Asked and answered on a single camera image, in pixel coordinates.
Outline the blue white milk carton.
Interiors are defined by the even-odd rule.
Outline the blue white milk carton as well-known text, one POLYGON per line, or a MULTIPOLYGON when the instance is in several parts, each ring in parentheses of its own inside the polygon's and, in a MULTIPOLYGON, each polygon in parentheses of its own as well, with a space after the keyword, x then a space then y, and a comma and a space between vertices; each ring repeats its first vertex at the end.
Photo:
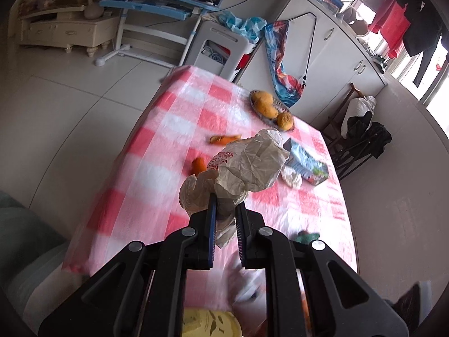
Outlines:
POLYGON ((329 179, 328 166, 311 156, 297 142, 290 138, 284 143, 283 148, 289 152, 285 166, 291 168, 309 184, 317 186, 329 179))

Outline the cream tv cabinet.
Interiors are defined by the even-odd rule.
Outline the cream tv cabinet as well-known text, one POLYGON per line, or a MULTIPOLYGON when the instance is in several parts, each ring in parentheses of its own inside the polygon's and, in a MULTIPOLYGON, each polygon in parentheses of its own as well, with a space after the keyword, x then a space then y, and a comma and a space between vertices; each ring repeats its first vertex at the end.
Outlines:
POLYGON ((16 26, 16 40, 25 46, 62 48, 70 53, 75 46, 84 47, 89 57, 107 49, 116 36, 119 18, 106 12, 89 20, 84 6, 50 8, 20 16, 16 26))

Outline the colourful hanging bag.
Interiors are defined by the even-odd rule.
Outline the colourful hanging bag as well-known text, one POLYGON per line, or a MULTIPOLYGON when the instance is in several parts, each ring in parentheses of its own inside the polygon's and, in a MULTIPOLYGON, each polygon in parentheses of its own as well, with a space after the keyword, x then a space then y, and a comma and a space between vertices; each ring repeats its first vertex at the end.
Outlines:
POLYGON ((300 100, 306 83, 305 76, 297 78, 288 74, 284 67, 289 26, 289 21, 275 21, 265 27, 264 35, 272 85, 279 100, 292 107, 300 100))

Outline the yellow plastic trash bucket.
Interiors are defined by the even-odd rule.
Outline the yellow plastic trash bucket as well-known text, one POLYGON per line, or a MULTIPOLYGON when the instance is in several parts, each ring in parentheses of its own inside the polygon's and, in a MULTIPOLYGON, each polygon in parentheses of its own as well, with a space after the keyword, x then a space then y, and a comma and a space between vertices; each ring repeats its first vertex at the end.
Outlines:
POLYGON ((210 309, 184 309, 183 332, 186 337, 241 337, 240 323, 231 312, 210 309))

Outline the grey sofa seat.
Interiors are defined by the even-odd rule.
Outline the grey sofa seat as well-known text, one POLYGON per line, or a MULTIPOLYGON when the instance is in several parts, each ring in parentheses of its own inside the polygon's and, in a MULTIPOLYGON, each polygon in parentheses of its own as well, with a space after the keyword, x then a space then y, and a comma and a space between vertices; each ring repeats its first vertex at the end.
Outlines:
POLYGON ((1 305, 34 333, 83 282, 62 269, 68 245, 29 208, 1 193, 1 305))

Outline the blue crumpled cloth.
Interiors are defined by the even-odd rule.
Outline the blue crumpled cloth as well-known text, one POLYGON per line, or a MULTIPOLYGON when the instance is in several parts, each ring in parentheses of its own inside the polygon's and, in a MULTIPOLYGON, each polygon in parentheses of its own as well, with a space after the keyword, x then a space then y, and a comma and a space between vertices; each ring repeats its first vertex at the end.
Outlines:
POLYGON ((261 17, 242 19, 228 11, 220 13, 218 15, 218 21, 233 33, 248 39, 251 44, 257 44, 259 42, 263 35, 263 30, 267 25, 267 21, 261 17))

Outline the white cabinet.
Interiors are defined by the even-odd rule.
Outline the white cabinet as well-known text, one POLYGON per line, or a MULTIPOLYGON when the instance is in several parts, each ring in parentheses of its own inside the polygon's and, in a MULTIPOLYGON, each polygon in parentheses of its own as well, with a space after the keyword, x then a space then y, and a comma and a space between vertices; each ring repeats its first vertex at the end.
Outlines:
POLYGON ((290 111, 320 129, 353 84, 366 96, 385 86, 381 73, 349 28, 317 0, 280 0, 276 21, 289 20, 285 71, 306 88, 290 111))

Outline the hanging black garment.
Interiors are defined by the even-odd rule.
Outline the hanging black garment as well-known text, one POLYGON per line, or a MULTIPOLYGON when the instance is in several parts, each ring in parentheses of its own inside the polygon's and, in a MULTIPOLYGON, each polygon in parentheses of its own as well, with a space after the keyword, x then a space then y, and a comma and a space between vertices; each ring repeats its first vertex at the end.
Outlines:
POLYGON ((448 28, 431 0, 397 0, 406 7, 410 26, 403 35, 403 45, 410 57, 421 55, 421 63, 413 83, 419 87, 438 45, 448 49, 448 28))

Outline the dark folding chair with clothes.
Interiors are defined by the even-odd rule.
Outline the dark folding chair with clothes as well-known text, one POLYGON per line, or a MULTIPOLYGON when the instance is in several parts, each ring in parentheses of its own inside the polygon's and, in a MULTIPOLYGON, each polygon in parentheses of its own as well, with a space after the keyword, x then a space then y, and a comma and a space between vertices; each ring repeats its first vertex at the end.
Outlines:
POLYGON ((374 121, 376 105, 375 97, 365 95, 351 83, 342 103, 320 128, 340 180, 370 159, 379 158, 392 141, 386 127, 374 121))

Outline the blue study desk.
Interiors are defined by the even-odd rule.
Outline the blue study desk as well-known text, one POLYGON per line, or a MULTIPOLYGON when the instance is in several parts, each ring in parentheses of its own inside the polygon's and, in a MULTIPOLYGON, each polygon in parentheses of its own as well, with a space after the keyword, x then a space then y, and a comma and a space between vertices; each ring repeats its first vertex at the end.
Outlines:
POLYGON ((100 0, 99 6, 103 8, 114 8, 120 13, 119 23, 117 25, 117 32, 115 43, 113 44, 113 51, 107 53, 94 61, 97 67, 106 64, 109 59, 115 56, 126 56, 141 61, 150 62, 168 69, 172 69, 175 65, 164 60, 155 59, 142 54, 134 53, 130 44, 124 44, 123 34, 125 32, 141 33, 150 37, 157 37, 162 40, 167 40, 175 44, 181 45, 182 51, 180 61, 177 66, 184 64, 186 55, 193 42, 193 38, 200 25, 202 15, 210 12, 219 12, 221 4, 224 0, 100 0), (195 18, 195 24, 189 33, 188 37, 182 37, 175 33, 157 30, 156 23, 147 26, 136 25, 128 23, 127 17, 129 12, 140 12, 150 15, 158 15, 167 17, 169 19, 178 21, 185 21, 191 17, 195 18))

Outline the white plastic stool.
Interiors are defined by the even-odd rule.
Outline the white plastic stool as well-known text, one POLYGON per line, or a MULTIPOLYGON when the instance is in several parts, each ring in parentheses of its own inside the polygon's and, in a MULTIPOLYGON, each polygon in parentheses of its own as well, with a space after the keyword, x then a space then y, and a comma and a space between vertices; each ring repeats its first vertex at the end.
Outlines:
POLYGON ((203 21, 184 65, 192 65, 233 81, 256 48, 246 37, 212 21, 203 21))

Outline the orange fruit in basket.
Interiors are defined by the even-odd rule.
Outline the orange fruit in basket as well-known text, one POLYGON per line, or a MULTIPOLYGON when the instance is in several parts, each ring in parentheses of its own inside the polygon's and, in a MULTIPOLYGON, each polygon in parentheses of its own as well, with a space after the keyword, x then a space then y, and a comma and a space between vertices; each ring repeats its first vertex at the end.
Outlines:
POLYGON ((264 90, 252 90, 250 92, 251 100, 255 104, 257 101, 260 101, 264 104, 272 106, 274 103, 274 97, 271 93, 266 92, 264 90))

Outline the hanging red garment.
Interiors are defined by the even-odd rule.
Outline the hanging red garment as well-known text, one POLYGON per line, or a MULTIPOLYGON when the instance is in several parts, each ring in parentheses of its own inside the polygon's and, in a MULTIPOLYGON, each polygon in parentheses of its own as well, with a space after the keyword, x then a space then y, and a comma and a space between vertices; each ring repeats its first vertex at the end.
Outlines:
POLYGON ((397 58, 404 47, 403 35, 410 26, 405 17, 406 7, 401 7, 397 0, 385 0, 368 26, 372 33, 380 33, 387 42, 390 59, 397 58))

